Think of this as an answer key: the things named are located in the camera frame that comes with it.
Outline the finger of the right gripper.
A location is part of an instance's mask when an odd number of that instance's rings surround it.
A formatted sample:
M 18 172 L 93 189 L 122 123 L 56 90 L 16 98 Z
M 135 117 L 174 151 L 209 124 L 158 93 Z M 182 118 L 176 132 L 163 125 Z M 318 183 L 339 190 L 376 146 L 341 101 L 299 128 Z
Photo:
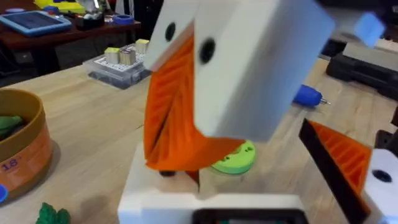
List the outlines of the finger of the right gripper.
M 193 44 L 192 89 L 177 113 L 192 137 L 176 170 L 268 140 L 335 28 L 315 1 L 175 1 L 174 13 Z
M 197 170 L 193 125 L 193 21 L 197 1 L 164 1 L 144 65 L 152 72 L 144 120 L 144 156 L 155 170 Z

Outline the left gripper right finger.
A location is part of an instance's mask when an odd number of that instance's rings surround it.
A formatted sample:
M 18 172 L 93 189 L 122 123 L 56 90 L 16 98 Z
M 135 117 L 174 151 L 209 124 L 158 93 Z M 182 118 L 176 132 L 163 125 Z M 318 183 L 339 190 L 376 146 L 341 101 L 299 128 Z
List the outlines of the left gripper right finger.
M 298 136 L 349 223 L 397 223 L 397 134 L 370 148 L 305 119 Z

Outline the left gripper bare white left finger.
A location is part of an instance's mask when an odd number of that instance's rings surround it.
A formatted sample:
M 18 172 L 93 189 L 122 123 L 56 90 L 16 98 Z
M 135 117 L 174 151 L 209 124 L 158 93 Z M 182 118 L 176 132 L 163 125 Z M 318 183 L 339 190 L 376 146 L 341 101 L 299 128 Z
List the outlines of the left gripper bare white left finger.
M 157 170 L 146 166 L 143 142 L 133 155 L 131 168 L 123 190 L 122 198 L 133 195 L 197 193 L 198 184 L 185 172 L 176 172 L 171 177 L 161 176 Z

